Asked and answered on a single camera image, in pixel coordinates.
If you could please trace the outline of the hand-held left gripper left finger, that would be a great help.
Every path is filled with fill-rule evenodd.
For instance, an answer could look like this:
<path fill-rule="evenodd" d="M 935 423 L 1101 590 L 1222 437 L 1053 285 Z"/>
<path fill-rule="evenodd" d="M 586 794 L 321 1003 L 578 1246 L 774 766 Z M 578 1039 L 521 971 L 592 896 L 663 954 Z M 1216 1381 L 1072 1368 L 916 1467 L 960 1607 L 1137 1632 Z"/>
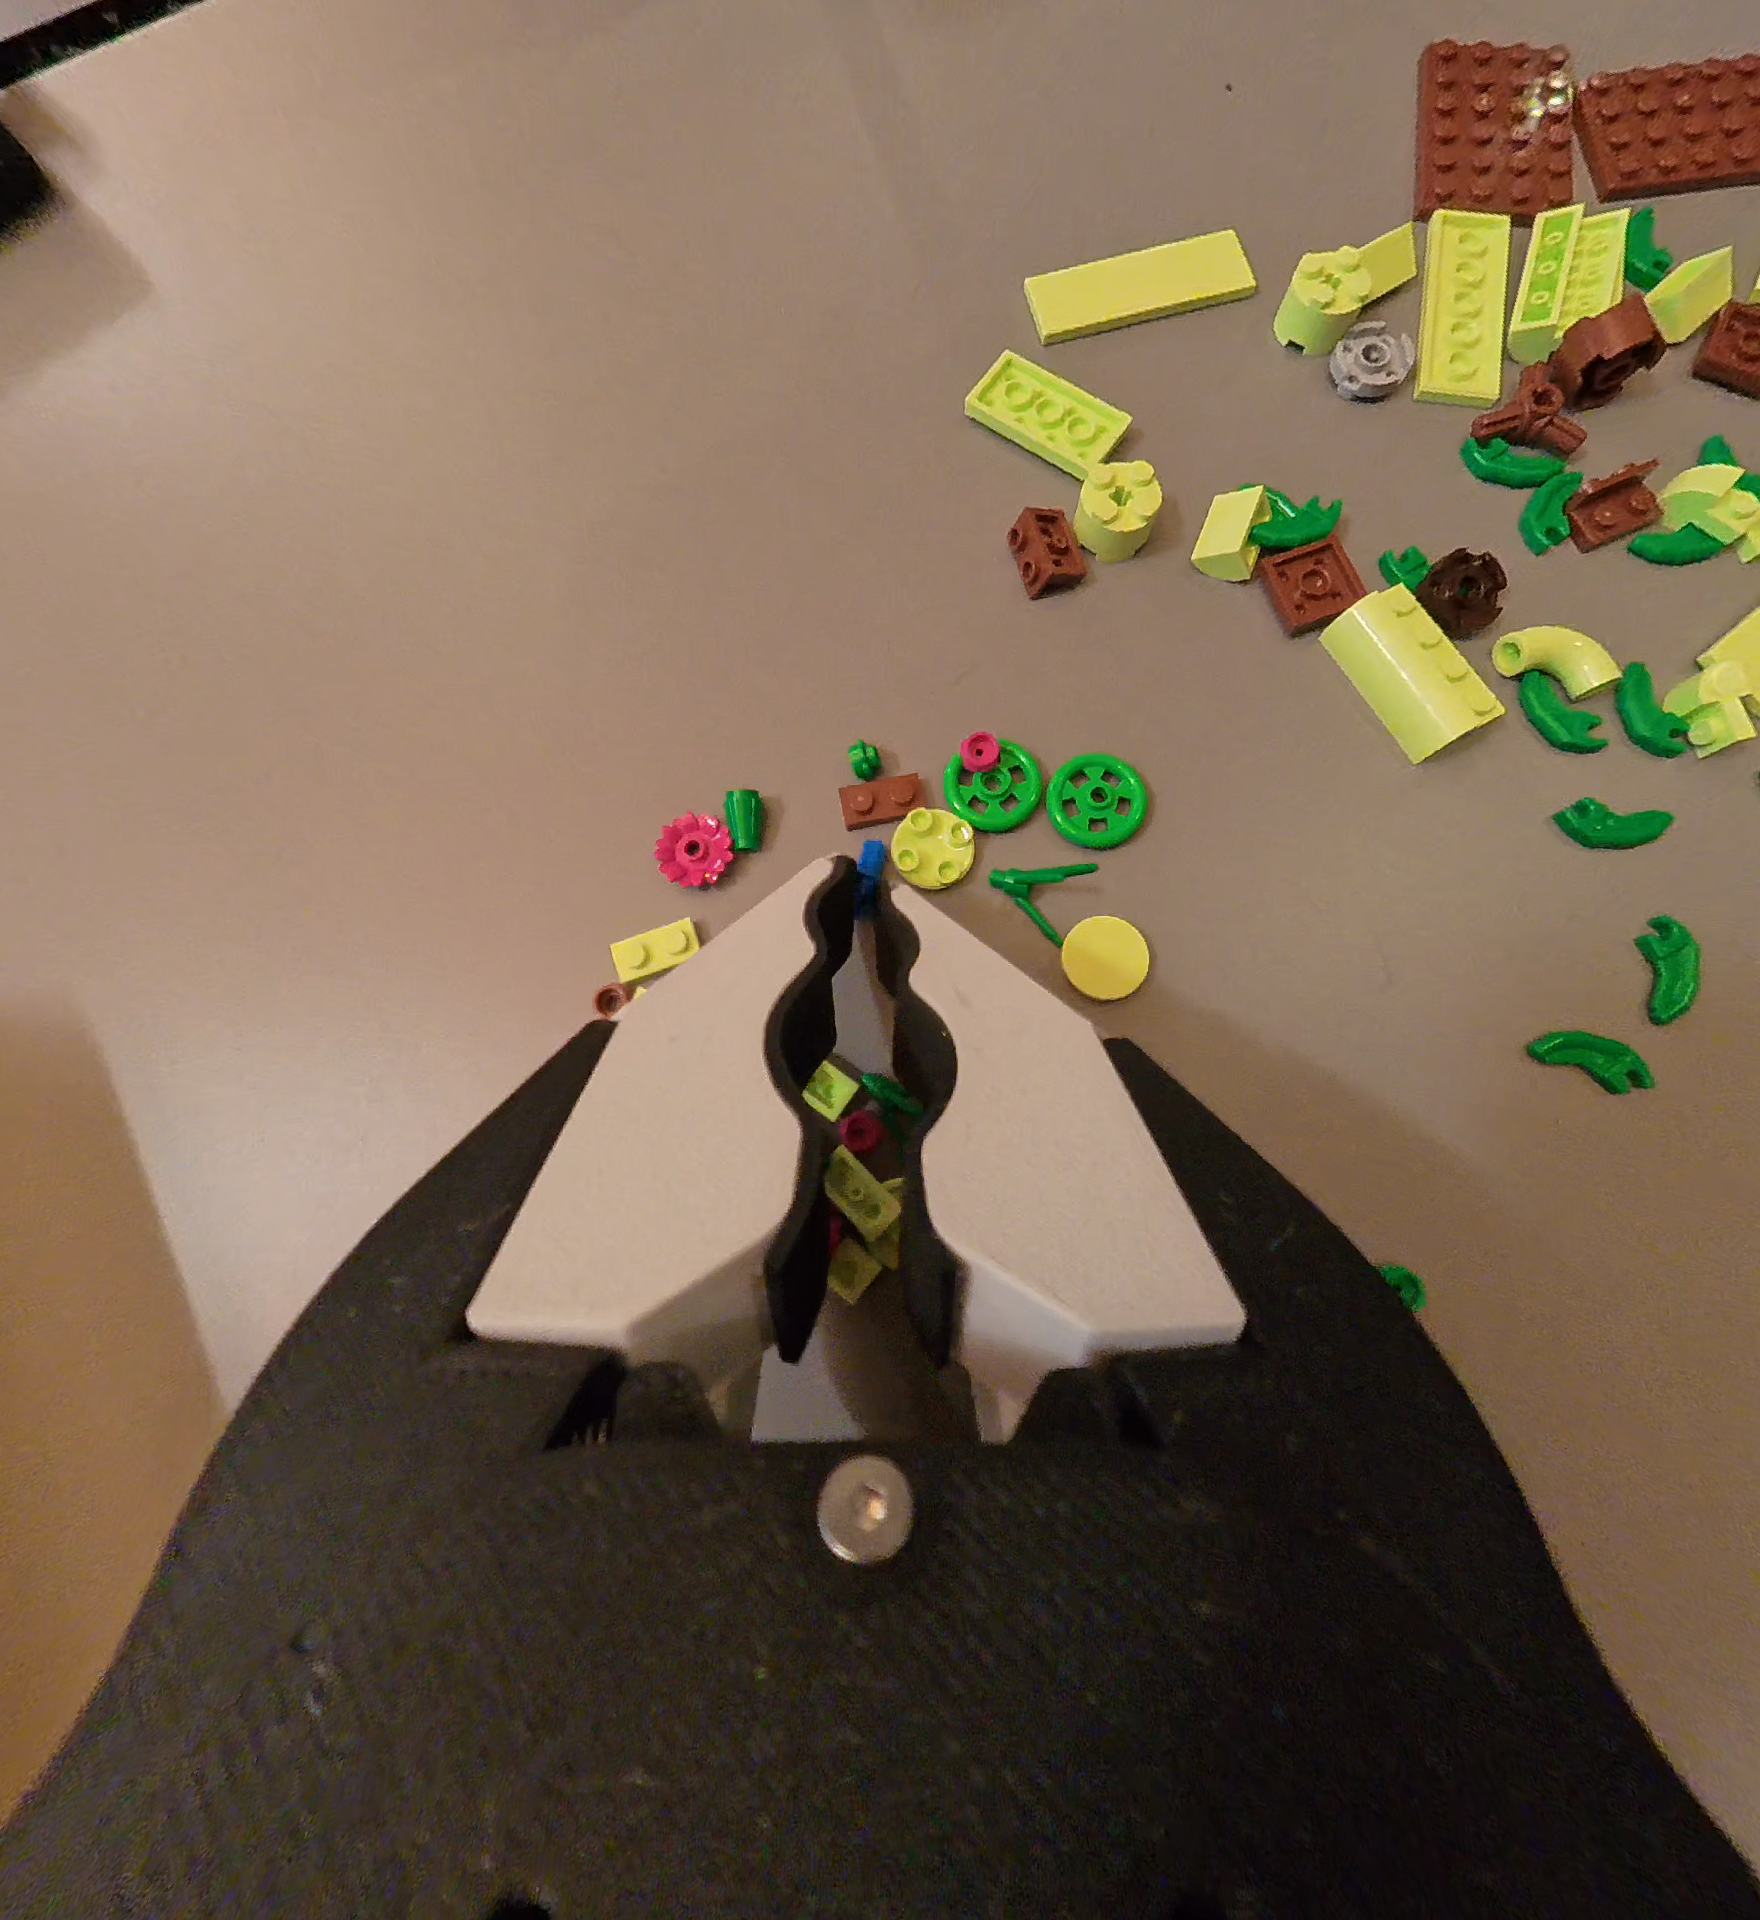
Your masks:
<path fill-rule="evenodd" d="M 467 1309 L 476 1335 L 630 1363 L 802 1356 L 833 1150 L 802 1089 L 836 1043 L 856 896 L 854 863 L 821 857 L 628 1006 Z"/>

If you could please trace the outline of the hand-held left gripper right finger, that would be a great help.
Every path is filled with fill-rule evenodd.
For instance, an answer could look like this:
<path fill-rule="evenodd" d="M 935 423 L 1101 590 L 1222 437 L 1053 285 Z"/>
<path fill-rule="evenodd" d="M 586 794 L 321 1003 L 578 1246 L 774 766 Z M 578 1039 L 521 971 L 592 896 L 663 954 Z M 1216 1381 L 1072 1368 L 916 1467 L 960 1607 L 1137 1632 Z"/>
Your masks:
<path fill-rule="evenodd" d="M 883 901 L 908 1314 L 1003 1442 L 1048 1373 L 1231 1344 L 1248 1314 L 1096 1029 L 908 885 Z"/>

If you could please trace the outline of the lime green round tile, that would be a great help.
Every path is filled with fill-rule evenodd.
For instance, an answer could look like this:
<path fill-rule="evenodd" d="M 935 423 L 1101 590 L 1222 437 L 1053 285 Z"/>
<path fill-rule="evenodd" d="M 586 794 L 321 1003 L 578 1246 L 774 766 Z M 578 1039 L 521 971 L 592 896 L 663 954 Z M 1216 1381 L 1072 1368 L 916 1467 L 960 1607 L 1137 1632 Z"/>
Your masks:
<path fill-rule="evenodd" d="M 1087 915 L 1059 942 L 1067 982 L 1085 999 L 1114 1003 L 1133 996 L 1151 972 L 1145 936 L 1117 915 Z"/>

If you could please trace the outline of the pile of small flower pieces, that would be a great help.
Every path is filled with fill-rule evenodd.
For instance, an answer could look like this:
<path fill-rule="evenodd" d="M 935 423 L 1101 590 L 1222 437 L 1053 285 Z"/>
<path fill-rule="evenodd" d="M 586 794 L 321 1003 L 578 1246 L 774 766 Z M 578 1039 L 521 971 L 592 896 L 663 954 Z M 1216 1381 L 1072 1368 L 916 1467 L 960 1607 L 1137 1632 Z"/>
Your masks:
<path fill-rule="evenodd" d="M 854 781 L 841 791 L 848 826 L 859 828 L 865 821 L 896 826 L 916 807 L 912 781 L 881 779 L 875 746 L 854 742 L 848 748 L 848 764 Z M 1005 834 L 1022 826 L 1041 803 L 1045 776 L 1022 745 L 994 732 L 969 732 L 948 762 L 942 784 L 945 812 L 965 820 L 975 832 Z M 1101 758 L 1085 762 L 1059 792 L 1055 830 L 1079 846 L 1092 846 L 1095 830 L 1130 834 L 1145 810 L 1145 791 L 1137 775 L 1125 764 Z M 667 821 L 655 840 L 653 857 L 661 876 L 674 888 L 703 889 L 724 878 L 738 851 L 756 851 L 761 837 L 763 803 L 756 788 L 740 786 L 724 794 L 720 815 L 686 813 Z M 1059 950 L 1067 932 L 1045 920 L 1033 893 L 1038 888 L 1095 871 L 1095 861 L 1045 869 L 994 869 L 990 888 L 1015 903 Z M 608 953 L 617 977 L 597 994 L 599 1016 L 605 1020 L 618 1016 L 653 977 L 674 971 L 696 948 L 697 934 L 689 920 L 614 942 Z M 916 1115 L 915 1098 L 885 1075 L 854 1075 L 830 1057 L 821 1057 L 802 1098 L 816 1115 L 836 1126 L 841 1146 L 863 1171 L 865 1186 L 896 1197 L 898 1181 L 883 1181 L 875 1175 L 871 1157 L 885 1137 L 896 1137 L 900 1123 Z M 828 1290 L 834 1298 L 856 1305 L 883 1271 L 896 1269 L 898 1224 L 898 1217 L 881 1223 L 871 1210 L 845 1213 L 830 1204 Z"/>

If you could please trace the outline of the grey round plate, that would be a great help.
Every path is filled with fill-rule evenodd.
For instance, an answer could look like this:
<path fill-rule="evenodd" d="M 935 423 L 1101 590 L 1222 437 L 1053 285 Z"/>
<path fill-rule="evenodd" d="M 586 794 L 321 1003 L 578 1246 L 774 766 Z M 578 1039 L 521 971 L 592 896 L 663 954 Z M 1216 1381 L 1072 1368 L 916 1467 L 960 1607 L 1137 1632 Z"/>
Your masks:
<path fill-rule="evenodd" d="M 1327 377 L 1340 400 L 1376 403 L 1408 381 L 1415 362 L 1411 334 L 1384 321 L 1363 319 L 1328 349 Z"/>

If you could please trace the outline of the brown studded plate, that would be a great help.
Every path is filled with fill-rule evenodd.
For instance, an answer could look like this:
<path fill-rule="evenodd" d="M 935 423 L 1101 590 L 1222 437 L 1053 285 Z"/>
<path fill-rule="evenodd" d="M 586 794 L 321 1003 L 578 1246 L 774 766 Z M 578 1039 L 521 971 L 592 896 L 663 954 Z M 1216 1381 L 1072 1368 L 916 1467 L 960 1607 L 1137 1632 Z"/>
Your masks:
<path fill-rule="evenodd" d="M 1419 61 L 1412 216 L 1527 223 L 1573 201 L 1574 79 L 1563 44 L 1431 43 Z"/>
<path fill-rule="evenodd" d="M 1760 52 L 1590 75 L 1573 127 L 1602 201 L 1760 183 Z"/>

